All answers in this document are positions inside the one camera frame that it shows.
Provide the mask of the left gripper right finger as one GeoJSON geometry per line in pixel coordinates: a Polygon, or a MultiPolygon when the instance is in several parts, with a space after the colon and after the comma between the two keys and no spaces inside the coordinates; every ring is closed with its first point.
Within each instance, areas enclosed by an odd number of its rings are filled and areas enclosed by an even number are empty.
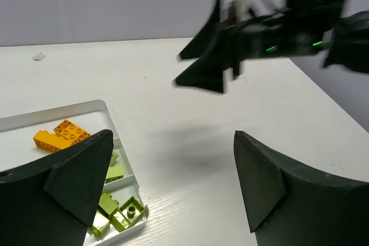
{"type": "Polygon", "coordinates": [[[244,131],[234,158],[258,245],[367,245],[368,183],[320,171],[244,131]]]}

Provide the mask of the light green lego brick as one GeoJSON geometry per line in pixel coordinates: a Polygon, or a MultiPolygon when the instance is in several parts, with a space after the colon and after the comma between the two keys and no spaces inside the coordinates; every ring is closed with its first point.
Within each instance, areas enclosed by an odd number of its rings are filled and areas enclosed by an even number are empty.
{"type": "Polygon", "coordinates": [[[116,165],[118,157],[119,157],[118,153],[116,151],[113,151],[110,159],[110,166],[116,165]]]}

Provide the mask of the long orange lego brick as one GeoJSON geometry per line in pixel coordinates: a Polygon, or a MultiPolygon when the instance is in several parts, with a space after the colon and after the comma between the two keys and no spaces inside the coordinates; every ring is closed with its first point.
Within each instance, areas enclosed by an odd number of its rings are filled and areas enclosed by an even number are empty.
{"type": "Polygon", "coordinates": [[[46,130],[39,130],[34,136],[33,141],[38,148],[46,150],[50,153],[55,153],[60,150],[71,147],[72,141],[49,133],[46,130]]]}

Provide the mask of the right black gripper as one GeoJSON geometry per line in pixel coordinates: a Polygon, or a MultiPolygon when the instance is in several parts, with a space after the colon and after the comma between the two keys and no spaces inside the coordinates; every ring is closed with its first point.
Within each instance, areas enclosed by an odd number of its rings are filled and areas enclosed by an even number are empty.
{"type": "Polygon", "coordinates": [[[258,24],[230,26],[224,21],[220,35],[220,56],[202,56],[221,17],[222,0],[215,0],[213,10],[201,30],[178,54],[179,60],[197,59],[175,79],[176,86],[187,86],[224,94],[223,73],[241,74],[241,63],[248,59],[308,56],[327,49],[325,32],[340,18],[342,3],[333,2],[313,8],[308,13],[287,9],[258,24]]]}

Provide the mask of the pale green lego brick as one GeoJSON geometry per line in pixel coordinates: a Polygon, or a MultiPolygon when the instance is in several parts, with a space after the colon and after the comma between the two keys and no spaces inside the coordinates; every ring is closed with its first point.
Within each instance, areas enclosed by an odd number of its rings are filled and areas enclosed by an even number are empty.
{"type": "Polygon", "coordinates": [[[106,184],[111,183],[113,181],[122,179],[123,177],[124,177],[123,166],[121,166],[121,164],[116,164],[108,168],[105,183],[106,184]]]}

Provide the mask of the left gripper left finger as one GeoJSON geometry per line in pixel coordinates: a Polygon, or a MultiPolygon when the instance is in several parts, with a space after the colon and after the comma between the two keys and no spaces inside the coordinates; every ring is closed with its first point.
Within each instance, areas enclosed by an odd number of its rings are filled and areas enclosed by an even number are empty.
{"type": "Polygon", "coordinates": [[[83,245],[113,147],[113,132],[105,129],[2,171],[1,245],[83,245]]]}

